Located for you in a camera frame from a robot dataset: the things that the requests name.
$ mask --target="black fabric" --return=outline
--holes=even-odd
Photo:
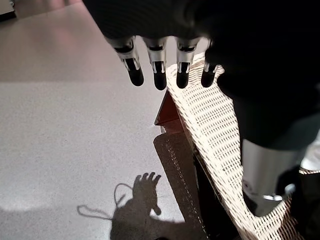
[[[292,195],[291,215],[305,240],[320,239],[320,173],[300,175]]]

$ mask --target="black fingertip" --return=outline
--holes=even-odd
[[[144,83],[144,75],[142,73],[141,68],[139,68],[138,70],[136,70],[136,69],[130,70],[130,71],[128,71],[128,73],[129,73],[130,80],[133,85],[139,87]]]
[[[215,79],[214,72],[203,71],[201,76],[201,85],[204,88],[209,88],[214,82],[214,79]]]
[[[176,84],[180,89],[184,89],[188,85],[189,73],[178,72],[176,74]]]
[[[156,87],[156,89],[158,90],[163,90],[166,88],[167,86],[167,76],[166,73],[154,73],[153,74],[153,78],[154,78],[154,85]]]

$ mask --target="robotic finger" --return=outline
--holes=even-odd
[[[141,86],[144,83],[144,75],[141,70],[139,55],[135,48],[135,36],[119,39],[105,39],[114,48],[120,60],[123,62],[129,73],[132,84]]]
[[[188,85],[189,71],[199,40],[199,37],[194,39],[176,38],[176,64],[178,68],[176,84],[181,89],[184,89]]]
[[[159,39],[143,38],[147,47],[150,64],[153,70],[154,85],[158,90],[167,86],[166,76],[166,42],[167,37]]]

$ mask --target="white wicker basket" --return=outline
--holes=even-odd
[[[240,141],[232,101],[218,88],[217,80],[209,88],[201,85],[204,54],[194,57],[188,86],[176,84],[177,65],[167,69],[167,89],[196,145],[222,204],[242,239],[302,240],[290,216],[290,202],[282,202],[267,216],[255,217],[243,200]],[[220,66],[215,77],[224,72]]]

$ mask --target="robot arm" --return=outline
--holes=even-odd
[[[188,84],[199,37],[211,39],[201,83],[209,87],[216,65],[224,67],[218,85],[233,100],[238,120],[242,189],[248,209],[256,216],[267,215],[294,191],[306,148],[320,128],[320,32],[318,13],[313,14],[310,5],[212,0],[83,2],[135,86],[144,82],[135,36],[146,44],[159,90],[166,87],[167,36],[176,37],[180,88]],[[301,64],[307,72],[301,71]]]

